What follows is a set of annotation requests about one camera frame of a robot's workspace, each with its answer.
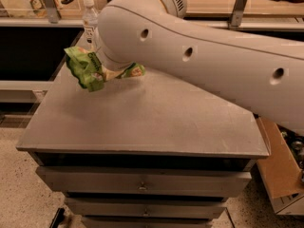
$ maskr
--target hole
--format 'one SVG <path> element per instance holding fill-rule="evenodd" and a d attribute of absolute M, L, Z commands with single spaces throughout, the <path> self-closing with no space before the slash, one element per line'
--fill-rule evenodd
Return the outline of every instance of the hole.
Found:
<path fill-rule="evenodd" d="M 278 68 L 274 73 L 273 77 L 270 79 L 270 84 L 271 85 L 277 85 L 281 83 L 282 77 L 284 75 L 284 68 Z"/>
<path fill-rule="evenodd" d="M 182 57 L 182 60 L 184 62 L 187 62 L 190 60 L 190 57 L 192 55 L 192 52 L 193 52 L 193 49 L 190 47 L 188 48 L 184 53 L 183 53 L 183 57 Z"/>
<path fill-rule="evenodd" d="M 149 34 L 149 29 L 143 30 L 141 33 L 141 40 L 144 41 L 148 37 L 148 34 Z"/>

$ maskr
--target table top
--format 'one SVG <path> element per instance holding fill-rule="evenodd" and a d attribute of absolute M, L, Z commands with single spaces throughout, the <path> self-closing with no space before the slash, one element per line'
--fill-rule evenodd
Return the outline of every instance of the table top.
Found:
<path fill-rule="evenodd" d="M 94 0 L 96 8 L 101 10 L 106 0 Z M 187 15 L 201 17 L 227 17 L 232 14 L 236 0 L 187 0 Z M 64 5 L 60 13 L 64 19 L 81 18 L 83 15 L 83 0 L 75 0 Z M 248 0 L 244 16 L 250 17 L 303 17 L 304 3 L 286 1 Z"/>
<path fill-rule="evenodd" d="M 251 112 L 164 72 L 82 89 L 64 65 L 17 145 L 37 152 L 261 158 Z"/>

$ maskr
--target bottle cap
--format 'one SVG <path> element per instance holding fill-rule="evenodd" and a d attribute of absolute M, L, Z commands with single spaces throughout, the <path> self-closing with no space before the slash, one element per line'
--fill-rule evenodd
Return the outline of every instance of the bottle cap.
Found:
<path fill-rule="evenodd" d="M 84 0 L 84 5 L 86 7 L 92 7 L 94 6 L 94 0 Z"/>

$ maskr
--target drawer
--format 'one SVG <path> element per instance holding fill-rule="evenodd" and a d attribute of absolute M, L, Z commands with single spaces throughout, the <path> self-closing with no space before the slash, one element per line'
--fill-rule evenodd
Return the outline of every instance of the drawer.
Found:
<path fill-rule="evenodd" d="M 133 199 L 66 198 L 66 205 L 77 215 L 138 218 L 217 219 L 225 210 L 223 202 L 166 199 L 141 195 Z"/>
<path fill-rule="evenodd" d="M 249 172 L 44 167 L 37 174 L 52 191 L 177 196 L 236 197 L 251 179 Z"/>
<path fill-rule="evenodd" d="M 91 218 L 83 217 L 86 228 L 211 228 L 212 222 L 195 219 Z"/>

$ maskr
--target metal cabinet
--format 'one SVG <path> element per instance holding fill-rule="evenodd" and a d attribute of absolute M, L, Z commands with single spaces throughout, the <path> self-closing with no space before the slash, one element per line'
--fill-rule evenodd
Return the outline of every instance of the metal cabinet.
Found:
<path fill-rule="evenodd" d="M 94 228 L 210 227 L 269 155 L 250 112 L 150 68 L 88 93 L 64 66 L 17 148 Z"/>

